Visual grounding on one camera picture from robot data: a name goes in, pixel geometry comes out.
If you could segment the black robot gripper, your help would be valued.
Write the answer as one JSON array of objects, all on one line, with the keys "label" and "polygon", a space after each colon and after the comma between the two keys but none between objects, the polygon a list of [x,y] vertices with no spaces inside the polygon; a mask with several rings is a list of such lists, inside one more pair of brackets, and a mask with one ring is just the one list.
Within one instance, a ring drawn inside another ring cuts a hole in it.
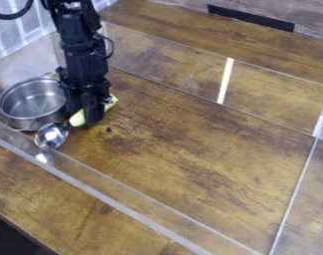
[{"label": "black robot gripper", "polygon": [[57,69],[66,97],[66,112],[72,116],[82,107],[86,126],[105,117],[105,103],[110,99],[109,58],[106,43],[61,43],[66,66]]}]

